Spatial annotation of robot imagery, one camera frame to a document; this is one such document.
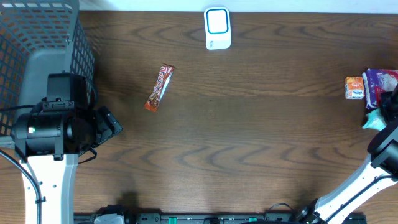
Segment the red purple sanitary pad pack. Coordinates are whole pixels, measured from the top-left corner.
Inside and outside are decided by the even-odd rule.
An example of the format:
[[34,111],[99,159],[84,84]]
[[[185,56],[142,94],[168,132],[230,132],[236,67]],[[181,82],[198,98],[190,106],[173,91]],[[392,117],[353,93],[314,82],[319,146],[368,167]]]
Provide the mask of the red purple sanitary pad pack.
[[362,74],[366,108],[379,107],[381,94],[391,92],[397,86],[397,70],[369,68]]

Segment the teal green wipes pack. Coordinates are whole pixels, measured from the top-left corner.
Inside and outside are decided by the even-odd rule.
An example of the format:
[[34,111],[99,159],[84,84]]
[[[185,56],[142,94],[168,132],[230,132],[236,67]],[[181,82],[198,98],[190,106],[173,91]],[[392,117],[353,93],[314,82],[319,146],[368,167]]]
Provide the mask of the teal green wipes pack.
[[374,129],[382,131],[387,126],[380,109],[375,109],[366,114],[366,122],[363,129]]

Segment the small orange tissue pack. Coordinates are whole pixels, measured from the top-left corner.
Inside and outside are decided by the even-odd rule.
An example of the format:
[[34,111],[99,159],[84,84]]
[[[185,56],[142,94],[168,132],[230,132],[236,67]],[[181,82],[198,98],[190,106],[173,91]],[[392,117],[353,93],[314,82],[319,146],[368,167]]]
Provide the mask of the small orange tissue pack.
[[364,98],[364,82],[361,77],[345,78],[345,98],[349,100]]

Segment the red Top chocolate bar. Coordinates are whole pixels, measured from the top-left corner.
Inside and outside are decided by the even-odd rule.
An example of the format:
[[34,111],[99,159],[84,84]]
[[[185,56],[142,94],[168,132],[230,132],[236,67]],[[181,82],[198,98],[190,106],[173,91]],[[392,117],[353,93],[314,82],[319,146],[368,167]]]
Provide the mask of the red Top chocolate bar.
[[152,112],[157,111],[160,101],[165,93],[165,90],[167,89],[167,85],[169,84],[169,81],[174,73],[174,69],[175,67],[172,65],[161,65],[154,90],[144,105],[145,109]]

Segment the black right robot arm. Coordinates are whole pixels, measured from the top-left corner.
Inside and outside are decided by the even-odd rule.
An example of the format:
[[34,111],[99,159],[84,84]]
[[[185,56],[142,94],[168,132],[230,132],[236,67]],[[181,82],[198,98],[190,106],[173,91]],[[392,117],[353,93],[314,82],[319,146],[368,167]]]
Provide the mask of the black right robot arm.
[[296,215],[299,223],[343,223],[351,212],[378,192],[397,183],[397,89],[382,94],[386,127],[368,146],[364,163],[339,187]]

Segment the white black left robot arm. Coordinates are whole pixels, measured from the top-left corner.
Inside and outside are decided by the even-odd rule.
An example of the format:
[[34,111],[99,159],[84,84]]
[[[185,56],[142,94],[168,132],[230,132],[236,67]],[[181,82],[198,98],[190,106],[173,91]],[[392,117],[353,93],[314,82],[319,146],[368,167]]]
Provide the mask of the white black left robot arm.
[[89,78],[50,74],[47,96],[20,115],[11,138],[22,172],[26,223],[73,223],[75,175],[79,157],[122,131],[103,106]]

